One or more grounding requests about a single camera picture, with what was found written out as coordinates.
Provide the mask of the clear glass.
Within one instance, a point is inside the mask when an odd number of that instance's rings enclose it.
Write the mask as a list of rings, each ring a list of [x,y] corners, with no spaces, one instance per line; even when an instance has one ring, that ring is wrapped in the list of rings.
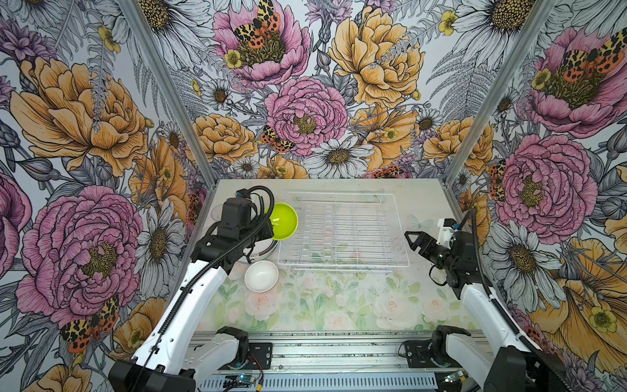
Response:
[[[212,220],[214,221],[221,220],[222,209],[223,209],[222,204],[216,205],[215,207],[212,208],[212,210],[210,211],[210,217],[212,218]]]

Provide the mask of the green plastic bowl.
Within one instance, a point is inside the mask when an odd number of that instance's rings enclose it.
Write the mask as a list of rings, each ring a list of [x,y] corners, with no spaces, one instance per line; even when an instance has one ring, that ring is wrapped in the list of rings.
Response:
[[[284,241],[295,234],[299,225],[296,210],[289,204],[276,203],[270,216],[273,227],[273,240]]]

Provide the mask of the orange plastic bowl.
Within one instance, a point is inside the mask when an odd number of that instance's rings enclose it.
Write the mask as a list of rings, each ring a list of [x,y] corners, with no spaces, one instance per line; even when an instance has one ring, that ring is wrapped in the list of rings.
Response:
[[[271,290],[279,282],[279,268],[272,261],[257,261],[251,264],[244,276],[249,291],[263,293]]]

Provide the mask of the white wire dish rack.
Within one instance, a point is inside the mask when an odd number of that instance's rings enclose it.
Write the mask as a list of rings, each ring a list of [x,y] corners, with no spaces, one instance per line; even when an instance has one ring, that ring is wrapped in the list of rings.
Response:
[[[299,223],[279,243],[280,266],[374,273],[410,265],[393,194],[291,191],[286,203]]]

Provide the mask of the red green rimmed plate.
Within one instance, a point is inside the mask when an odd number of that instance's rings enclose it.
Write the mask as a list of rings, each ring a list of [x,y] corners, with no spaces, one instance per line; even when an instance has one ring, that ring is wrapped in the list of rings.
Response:
[[[241,261],[251,264],[256,261],[264,260],[273,253],[278,244],[279,242],[272,238],[257,241],[251,245],[251,247],[243,251],[244,255]]]

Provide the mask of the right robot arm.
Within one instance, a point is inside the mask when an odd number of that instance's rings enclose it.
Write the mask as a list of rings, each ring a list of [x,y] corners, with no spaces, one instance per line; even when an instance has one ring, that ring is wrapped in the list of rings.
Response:
[[[488,348],[470,331],[441,325],[429,341],[405,343],[408,364],[458,366],[484,391],[569,391],[563,364],[545,352],[515,323],[484,274],[478,237],[443,229],[439,238],[424,231],[404,234],[409,248],[446,274],[462,306],[478,321]]]

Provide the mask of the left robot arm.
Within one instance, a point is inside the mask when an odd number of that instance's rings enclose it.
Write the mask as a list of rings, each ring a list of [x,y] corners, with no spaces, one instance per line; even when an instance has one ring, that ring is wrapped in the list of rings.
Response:
[[[109,371],[115,391],[195,391],[199,383],[230,365],[242,367],[250,356],[248,334],[220,328],[207,344],[189,349],[210,300],[256,242],[274,235],[274,203],[255,204],[239,193],[222,206],[221,219],[197,241],[183,282],[156,327],[131,359]]]

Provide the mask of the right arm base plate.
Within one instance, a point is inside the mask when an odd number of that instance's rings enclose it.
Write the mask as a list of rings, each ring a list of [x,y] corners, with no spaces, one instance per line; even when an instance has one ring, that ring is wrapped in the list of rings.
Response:
[[[432,360],[430,351],[430,341],[405,341],[400,346],[400,354],[406,359],[407,365],[411,369],[435,368],[436,364]]]

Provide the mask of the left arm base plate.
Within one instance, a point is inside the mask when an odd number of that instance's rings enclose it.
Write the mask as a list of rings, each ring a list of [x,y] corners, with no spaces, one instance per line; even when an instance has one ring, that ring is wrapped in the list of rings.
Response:
[[[248,345],[248,357],[242,367],[243,370],[264,371],[271,368],[274,345],[269,342],[251,342]]]

